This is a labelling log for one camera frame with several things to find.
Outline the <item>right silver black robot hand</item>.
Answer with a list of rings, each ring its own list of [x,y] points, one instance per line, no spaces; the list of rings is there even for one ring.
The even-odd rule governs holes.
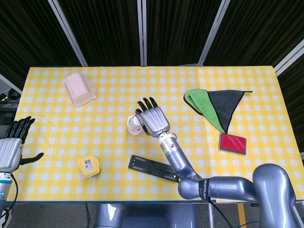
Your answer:
[[[147,135],[158,138],[161,134],[170,131],[170,123],[153,97],[143,97],[137,104],[139,108],[135,113],[142,119],[143,130]]]

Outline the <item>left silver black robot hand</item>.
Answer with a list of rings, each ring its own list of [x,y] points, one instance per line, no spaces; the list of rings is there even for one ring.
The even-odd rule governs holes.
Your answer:
[[[0,139],[0,171],[14,172],[21,165],[34,163],[40,160],[44,153],[35,157],[23,158],[22,150],[31,125],[35,119],[28,116],[18,121],[13,121]]]

